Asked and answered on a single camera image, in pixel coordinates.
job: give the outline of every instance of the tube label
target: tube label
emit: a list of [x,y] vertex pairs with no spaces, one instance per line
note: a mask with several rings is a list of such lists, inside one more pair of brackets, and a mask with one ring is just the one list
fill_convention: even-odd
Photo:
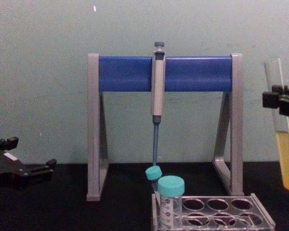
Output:
[[160,220],[162,226],[173,227],[173,199],[160,196]]

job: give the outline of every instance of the black countertop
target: black countertop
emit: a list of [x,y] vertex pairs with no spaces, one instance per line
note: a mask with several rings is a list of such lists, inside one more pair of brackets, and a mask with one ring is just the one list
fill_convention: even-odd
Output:
[[[0,231],[149,231],[151,164],[111,164],[100,202],[86,202],[87,166],[58,165],[51,182],[22,191],[0,189]],[[211,163],[159,164],[185,180],[185,195],[227,195]],[[276,223],[289,231],[289,192],[278,162],[244,163],[244,193],[255,193]]]

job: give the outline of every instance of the yellow liquid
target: yellow liquid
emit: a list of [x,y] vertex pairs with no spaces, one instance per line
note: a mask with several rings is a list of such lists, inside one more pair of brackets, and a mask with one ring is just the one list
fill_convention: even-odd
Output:
[[289,133],[276,132],[279,163],[284,187],[289,190]]

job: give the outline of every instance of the test tube with yellow liquid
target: test tube with yellow liquid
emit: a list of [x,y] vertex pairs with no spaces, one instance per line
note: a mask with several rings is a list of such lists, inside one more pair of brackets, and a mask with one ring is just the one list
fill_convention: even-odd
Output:
[[[264,67],[269,91],[272,90],[272,85],[284,88],[280,58],[268,59],[264,62]],[[283,185],[289,190],[289,118],[280,115],[278,109],[272,109],[272,116]]]

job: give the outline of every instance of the rack hole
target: rack hole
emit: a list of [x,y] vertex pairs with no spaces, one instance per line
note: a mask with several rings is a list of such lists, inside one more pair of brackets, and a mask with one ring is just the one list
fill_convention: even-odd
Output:
[[253,213],[241,213],[239,216],[242,217],[241,222],[243,222],[242,220],[245,220],[249,225],[252,226],[260,225],[262,223],[262,219]]
[[204,226],[209,222],[209,218],[207,218],[205,215],[201,213],[189,214],[186,220],[188,221],[188,223],[196,226]]
[[248,200],[236,199],[233,200],[231,204],[233,207],[241,210],[248,210],[252,208],[252,204]]
[[212,199],[208,201],[208,206],[215,210],[225,210],[228,208],[226,201],[222,199]]
[[216,213],[213,215],[213,220],[218,225],[232,226],[236,223],[236,219],[229,213]]
[[191,210],[201,210],[204,207],[204,204],[200,200],[186,200],[183,202],[185,208]]
[[244,219],[240,219],[240,221],[244,224],[244,225],[251,225],[250,223],[248,223],[246,220]]
[[214,222],[218,225],[222,225],[222,226],[226,226],[225,222],[223,222],[222,220],[220,219],[214,219]]

